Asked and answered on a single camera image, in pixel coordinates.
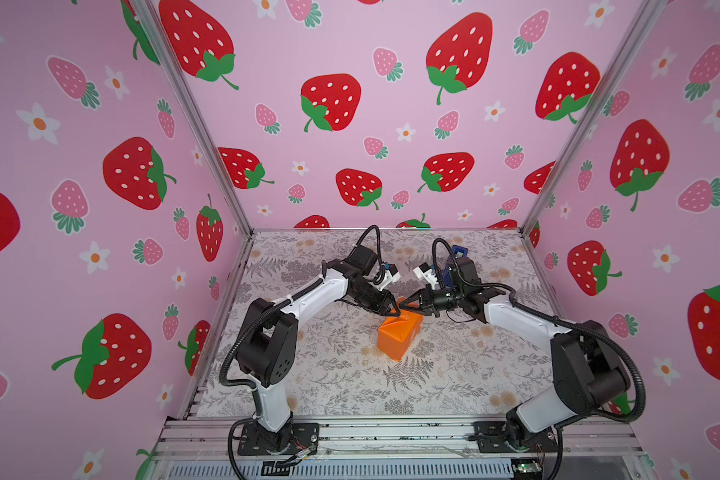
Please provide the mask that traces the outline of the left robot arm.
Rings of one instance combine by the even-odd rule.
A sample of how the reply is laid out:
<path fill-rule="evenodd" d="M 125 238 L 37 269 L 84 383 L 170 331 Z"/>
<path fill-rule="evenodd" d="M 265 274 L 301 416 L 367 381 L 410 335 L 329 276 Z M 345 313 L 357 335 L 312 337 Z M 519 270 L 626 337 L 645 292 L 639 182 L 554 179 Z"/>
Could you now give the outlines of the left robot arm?
<path fill-rule="evenodd" d="M 299 327 L 335 302 L 397 317 L 400 309 L 388 287 L 399 280 L 395 265 L 357 245 L 348 257 L 322 263 L 318 276 L 295 293 L 273 302 L 254 300 L 222 362 L 219 382 L 232 384 L 229 369 L 236 362 L 253 382 L 258 426 L 270 433 L 288 429 L 292 411 L 282 382 L 294 366 Z"/>

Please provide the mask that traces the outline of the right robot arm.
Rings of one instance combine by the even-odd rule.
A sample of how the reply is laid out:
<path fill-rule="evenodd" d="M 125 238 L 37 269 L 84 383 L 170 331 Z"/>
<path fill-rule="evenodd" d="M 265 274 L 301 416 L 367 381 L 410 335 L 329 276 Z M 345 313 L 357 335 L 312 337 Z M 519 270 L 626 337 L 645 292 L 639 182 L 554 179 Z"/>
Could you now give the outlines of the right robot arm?
<path fill-rule="evenodd" d="M 554 426 L 575 423 L 600 411 L 631 387 L 623 357 L 594 321 L 568 327 L 556 317 L 521 304 L 507 285 L 484 283 L 472 260 L 461 257 L 444 274 L 423 263 L 414 268 L 427 286 L 401 308 L 423 316 L 460 309 L 472 319 L 507 330 L 548 355 L 552 385 L 506 415 L 507 437 L 520 443 Z"/>

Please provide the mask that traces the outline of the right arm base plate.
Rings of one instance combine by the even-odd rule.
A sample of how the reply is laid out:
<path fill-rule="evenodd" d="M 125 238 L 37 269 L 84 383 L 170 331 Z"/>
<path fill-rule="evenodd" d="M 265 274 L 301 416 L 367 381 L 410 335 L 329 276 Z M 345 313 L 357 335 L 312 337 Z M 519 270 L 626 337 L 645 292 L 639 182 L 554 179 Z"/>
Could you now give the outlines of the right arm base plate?
<path fill-rule="evenodd" d="M 481 453 L 541 454 L 557 451 L 557 441 L 551 428 L 528 433 L 522 426 L 506 421 L 478 421 L 469 441 L 476 442 Z"/>

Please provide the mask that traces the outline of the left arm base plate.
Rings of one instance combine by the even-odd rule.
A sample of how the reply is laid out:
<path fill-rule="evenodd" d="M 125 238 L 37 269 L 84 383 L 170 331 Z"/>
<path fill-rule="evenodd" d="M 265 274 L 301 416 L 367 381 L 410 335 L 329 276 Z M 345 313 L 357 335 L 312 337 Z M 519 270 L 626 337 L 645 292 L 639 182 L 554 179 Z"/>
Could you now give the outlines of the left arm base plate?
<path fill-rule="evenodd" d="M 243 428 L 236 454 L 240 456 L 294 455 L 315 450 L 319 442 L 318 423 L 286 423 L 278 432 L 270 432 L 258 422 Z"/>

